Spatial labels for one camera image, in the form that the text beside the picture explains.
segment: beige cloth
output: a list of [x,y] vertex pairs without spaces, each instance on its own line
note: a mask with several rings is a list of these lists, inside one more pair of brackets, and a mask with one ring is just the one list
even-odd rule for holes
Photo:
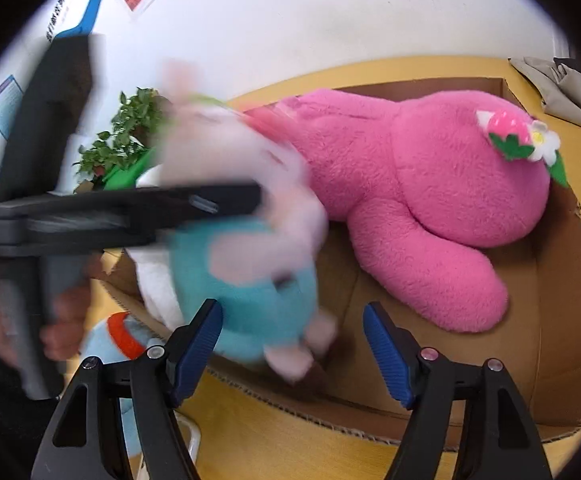
[[545,113],[581,126],[581,72],[536,57],[510,64],[537,87]]

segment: white flower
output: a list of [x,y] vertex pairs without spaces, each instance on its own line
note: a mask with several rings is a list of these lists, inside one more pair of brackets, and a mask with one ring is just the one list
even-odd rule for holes
[[528,160],[536,162],[543,158],[548,167],[552,166],[557,161],[557,150],[561,146],[559,136],[541,121],[532,121],[528,131],[532,145],[535,147]]

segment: metal bolt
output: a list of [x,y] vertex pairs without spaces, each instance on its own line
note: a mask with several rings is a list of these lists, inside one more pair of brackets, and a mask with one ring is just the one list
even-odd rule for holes
[[424,361],[436,361],[439,357],[439,352],[430,347],[422,348],[419,354],[424,359]]
[[488,359],[488,367],[493,372],[500,372],[503,370],[503,363],[499,359]]
[[95,357],[95,356],[87,357],[86,359],[84,359],[84,362],[82,362],[82,368],[85,368],[86,370],[90,370],[91,368],[94,368],[97,366],[97,361],[99,361],[98,357]]
[[163,346],[155,345],[146,350],[146,355],[149,359],[159,359],[165,352]]

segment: stuffed animal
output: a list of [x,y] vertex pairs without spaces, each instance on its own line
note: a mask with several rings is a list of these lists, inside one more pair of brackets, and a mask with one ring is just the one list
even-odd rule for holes
[[248,115],[307,160],[363,269],[447,330],[481,332],[503,317],[506,286],[479,248],[527,235],[551,175],[566,185],[557,134],[483,92],[390,102],[318,90]]
[[[317,304],[314,258],[327,217],[308,187],[305,162],[291,144],[251,128],[248,118],[194,98],[186,69],[171,67],[169,78],[173,105],[162,164],[140,185],[254,180],[264,190],[255,216],[191,222],[169,235],[170,273],[183,319],[192,319],[206,298],[218,300],[224,328],[215,352],[245,364],[264,360],[288,383],[313,389],[323,381],[319,360],[337,325]],[[141,291],[144,298],[168,297],[154,302],[161,303],[154,316],[173,328],[181,315],[172,312],[174,294],[164,280],[148,279],[158,272],[148,259],[161,260],[164,269],[163,258],[148,251],[140,250],[139,259],[138,250],[130,251]]]
[[[154,337],[152,332],[135,318],[126,312],[117,312],[93,327],[82,343],[79,353],[83,358],[95,355],[104,364],[109,364],[135,359],[149,346],[163,344],[164,341]],[[134,456],[141,452],[141,444],[132,400],[120,399],[120,411],[126,452],[129,456]]]

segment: cardboard box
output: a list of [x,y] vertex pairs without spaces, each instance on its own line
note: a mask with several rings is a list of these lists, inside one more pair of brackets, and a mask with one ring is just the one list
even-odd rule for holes
[[[450,89],[477,89],[520,105],[502,78],[434,78],[345,88],[348,92],[400,101]],[[513,244],[486,250],[510,292],[510,308],[493,330],[445,332],[395,300],[356,262],[344,224],[333,223],[318,260],[320,303],[355,338],[348,360],[326,368],[329,386],[314,400],[297,398],[264,367],[247,369],[214,356],[210,372],[245,393],[316,424],[387,443],[401,440],[409,413],[393,400],[366,343],[361,313],[379,300],[421,346],[433,346],[458,362],[481,365],[501,359],[528,403],[545,442],[581,427],[581,216],[570,189],[552,185],[534,231]],[[148,316],[133,261],[122,254],[105,287],[123,308],[156,333],[168,330]],[[462,402],[456,402],[446,449],[457,449]]]

